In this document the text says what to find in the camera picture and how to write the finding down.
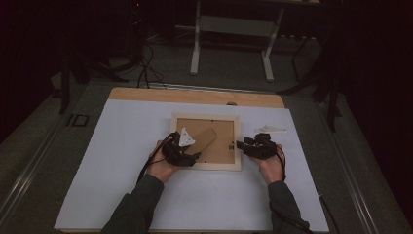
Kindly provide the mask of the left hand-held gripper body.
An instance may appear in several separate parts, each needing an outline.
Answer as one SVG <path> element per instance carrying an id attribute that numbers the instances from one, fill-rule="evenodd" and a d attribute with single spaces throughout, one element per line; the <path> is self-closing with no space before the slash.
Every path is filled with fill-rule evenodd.
<path id="1" fill-rule="evenodd" d="M 167 136 L 167 141 L 162 146 L 162 153 L 169 164 L 192 167 L 196 163 L 196 155 L 186 154 L 185 151 L 195 143 L 187 130 L 182 128 L 181 132 L 174 132 Z"/>

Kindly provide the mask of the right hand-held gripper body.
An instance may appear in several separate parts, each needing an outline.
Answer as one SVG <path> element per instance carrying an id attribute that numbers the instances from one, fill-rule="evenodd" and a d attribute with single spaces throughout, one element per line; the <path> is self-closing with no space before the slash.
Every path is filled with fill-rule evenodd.
<path id="1" fill-rule="evenodd" d="M 246 155 L 256 159 L 268 159 L 277 153 L 277 144 L 271 140 L 271 134 L 286 133 L 286 129 L 264 125 L 255 132 L 255 144 L 250 144 Z"/>

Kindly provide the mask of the wooden photo frame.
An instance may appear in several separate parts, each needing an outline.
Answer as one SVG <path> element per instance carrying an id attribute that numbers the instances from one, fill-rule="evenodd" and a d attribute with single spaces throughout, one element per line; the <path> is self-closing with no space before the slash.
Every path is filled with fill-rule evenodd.
<path id="1" fill-rule="evenodd" d="M 192 170 L 240 171 L 241 150 L 236 141 L 241 138 L 241 120 L 237 115 L 172 113 L 170 129 L 185 130 L 195 141 L 185 151 L 188 155 L 200 152 Z"/>

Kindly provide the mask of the person's left hand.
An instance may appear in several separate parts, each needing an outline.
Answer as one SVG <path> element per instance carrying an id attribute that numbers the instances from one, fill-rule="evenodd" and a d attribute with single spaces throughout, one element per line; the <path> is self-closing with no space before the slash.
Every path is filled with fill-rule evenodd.
<path id="1" fill-rule="evenodd" d="M 148 166 L 146 173 L 156 177 L 162 183 L 166 183 L 175 172 L 180 170 L 180 167 L 169 164 L 165 160 L 165 157 L 162 154 L 162 150 L 159 149 L 159 145 L 161 143 L 162 142 L 160 140 L 157 141 L 156 147 L 151 155 L 150 165 Z"/>

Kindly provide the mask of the person's right hand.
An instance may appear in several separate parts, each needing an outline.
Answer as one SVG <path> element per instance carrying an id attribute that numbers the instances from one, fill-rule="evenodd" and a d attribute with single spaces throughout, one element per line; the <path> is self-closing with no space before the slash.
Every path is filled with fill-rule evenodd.
<path id="1" fill-rule="evenodd" d="M 267 184 L 276 181 L 284 181 L 285 155 L 280 144 L 277 145 L 277 153 L 265 160 L 251 158 L 258 165 L 259 172 Z"/>

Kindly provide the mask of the white table mat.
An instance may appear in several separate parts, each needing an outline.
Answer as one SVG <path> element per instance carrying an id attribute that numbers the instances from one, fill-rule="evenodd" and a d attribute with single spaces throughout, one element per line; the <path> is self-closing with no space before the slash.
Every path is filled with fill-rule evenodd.
<path id="1" fill-rule="evenodd" d="M 235 115 L 241 135 L 276 128 L 272 141 L 286 156 L 286 183 L 301 216 L 314 232 L 328 229 L 318 193 L 289 110 L 284 108 L 110 99 L 65 197 L 55 227 L 65 232 L 103 227 L 131 192 L 157 140 L 170 132 L 174 113 Z M 182 170 L 167 182 L 151 228 L 154 231 L 269 231 L 266 183 L 257 166 L 242 159 L 238 172 Z"/>

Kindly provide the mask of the metal floor strip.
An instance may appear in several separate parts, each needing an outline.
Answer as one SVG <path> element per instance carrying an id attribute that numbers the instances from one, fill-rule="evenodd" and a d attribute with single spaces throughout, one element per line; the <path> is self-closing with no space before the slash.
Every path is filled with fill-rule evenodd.
<path id="1" fill-rule="evenodd" d="M 227 88 L 161 84 L 161 83 L 149 83 L 148 87 L 150 89 L 180 90 L 180 91 L 206 91 L 206 92 L 226 92 L 226 93 L 243 93 L 243 94 L 260 94 L 260 95 L 275 95 L 276 94 L 276 92 L 267 92 L 267 91 L 227 89 Z"/>

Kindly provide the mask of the black metal stand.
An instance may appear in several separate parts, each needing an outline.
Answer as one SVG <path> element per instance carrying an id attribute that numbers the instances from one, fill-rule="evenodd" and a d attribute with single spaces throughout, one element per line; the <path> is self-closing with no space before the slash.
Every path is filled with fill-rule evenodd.
<path id="1" fill-rule="evenodd" d="M 86 69 L 97 71 L 104 77 L 115 82 L 126 82 L 126 79 L 117 75 L 117 72 L 124 71 L 135 66 L 135 61 L 131 60 L 126 64 L 115 67 L 104 65 L 101 62 L 93 61 L 81 53 L 75 55 L 64 55 L 61 60 L 60 88 L 57 90 L 60 98 L 59 114 L 63 114 L 70 104 L 70 75 L 73 74 L 75 80 L 81 84 L 87 84 L 90 80 Z"/>
<path id="2" fill-rule="evenodd" d="M 277 91 L 278 95 L 292 95 L 306 87 L 315 85 L 315 90 L 312 94 L 313 101 L 323 102 L 326 97 L 328 99 L 327 118 L 326 122 L 330 130 L 335 133 L 335 116 L 337 107 L 337 98 L 339 93 L 339 76 L 336 74 L 329 61 L 328 53 L 333 48 L 334 35 L 323 35 L 320 39 L 320 52 L 315 63 L 310 68 L 304 78 L 291 88 Z"/>

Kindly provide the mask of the metal floor rail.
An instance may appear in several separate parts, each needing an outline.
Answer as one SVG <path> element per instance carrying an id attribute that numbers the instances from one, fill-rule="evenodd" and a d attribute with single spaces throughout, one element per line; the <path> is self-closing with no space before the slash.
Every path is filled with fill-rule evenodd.
<path id="1" fill-rule="evenodd" d="M 48 131 L 43 141 L 31 156 L 28 164 L 19 174 L 7 196 L 0 203 L 0 229 L 7 225 L 8 219 L 17 208 L 32 180 L 36 177 L 43 161 L 45 160 L 46 153 L 49 150 L 50 145 L 53 143 L 58 131 L 59 127 L 52 127 Z"/>
<path id="2" fill-rule="evenodd" d="M 340 145 L 337 136 L 330 130 L 330 127 L 327 124 L 327 107 L 323 102 L 317 103 L 316 107 L 319 113 L 319 117 L 323 121 L 324 128 L 326 129 L 327 134 L 330 138 L 330 141 L 334 145 L 342 177 L 346 184 L 347 190 L 349 191 L 354 207 L 357 211 L 357 216 L 364 230 L 364 233 L 378 234 L 377 226 L 371 216 L 370 210 L 368 209 L 364 196 L 360 191 L 354 173 L 350 168 L 343 147 Z"/>

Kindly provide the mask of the white metal desk frame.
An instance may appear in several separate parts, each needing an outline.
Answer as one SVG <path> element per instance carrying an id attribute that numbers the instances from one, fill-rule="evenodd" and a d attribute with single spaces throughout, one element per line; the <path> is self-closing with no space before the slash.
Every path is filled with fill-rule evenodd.
<path id="1" fill-rule="evenodd" d="M 201 54 L 200 36 L 202 31 L 207 31 L 268 38 L 268 45 L 266 49 L 261 52 L 261 58 L 266 80 L 268 82 L 273 82 L 275 80 L 275 76 L 273 74 L 270 55 L 278 36 L 285 8 L 280 8 L 278 10 L 277 18 L 275 21 L 264 21 L 203 15 L 201 13 L 201 7 L 202 0 L 197 0 L 195 16 L 195 41 L 190 66 L 190 74 L 198 74 Z"/>

